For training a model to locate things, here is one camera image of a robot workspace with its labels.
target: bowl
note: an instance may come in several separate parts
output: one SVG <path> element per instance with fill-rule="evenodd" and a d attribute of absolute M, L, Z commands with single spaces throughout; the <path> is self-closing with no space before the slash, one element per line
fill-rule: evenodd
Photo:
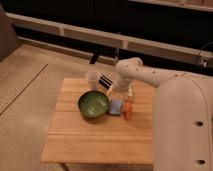
<path fill-rule="evenodd" d="M 108 97 L 99 91 L 88 91 L 78 100 L 78 108 L 85 117 L 95 118 L 108 112 L 110 102 Z"/>

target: wooden table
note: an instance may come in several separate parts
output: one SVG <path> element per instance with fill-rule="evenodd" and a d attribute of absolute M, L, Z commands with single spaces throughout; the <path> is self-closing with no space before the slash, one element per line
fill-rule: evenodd
<path fill-rule="evenodd" d="M 89 90 L 84 79 L 65 78 L 49 126 L 42 161 L 48 163 L 152 164 L 154 88 L 133 82 L 133 117 L 104 115 L 85 120 L 79 97 Z M 120 98 L 112 93 L 111 97 Z"/>

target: gray floor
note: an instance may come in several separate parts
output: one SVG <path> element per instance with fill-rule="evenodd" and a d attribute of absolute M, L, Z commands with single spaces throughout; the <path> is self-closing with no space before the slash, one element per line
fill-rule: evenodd
<path fill-rule="evenodd" d="M 40 160 L 63 78 L 96 69 L 115 77 L 114 67 L 22 45 L 0 63 L 0 171 L 61 171 Z M 150 171 L 149 166 L 68 164 L 71 171 Z"/>

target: table leg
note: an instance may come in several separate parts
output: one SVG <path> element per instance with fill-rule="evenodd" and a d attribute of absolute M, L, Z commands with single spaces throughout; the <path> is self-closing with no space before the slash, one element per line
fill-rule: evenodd
<path fill-rule="evenodd" d="M 69 171 L 69 168 L 67 167 L 67 165 L 65 163 L 59 163 L 59 164 L 64 171 Z"/>

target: clear plastic cup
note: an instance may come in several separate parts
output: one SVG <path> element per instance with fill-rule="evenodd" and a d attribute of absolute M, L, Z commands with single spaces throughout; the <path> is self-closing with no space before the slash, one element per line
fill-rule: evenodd
<path fill-rule="evenodd" d="M 101 74 L 96 70 L 90 70 L 85 74 L 85 79 L 88 81 L 90 90 L 98 90 L 100 77 Z"/>

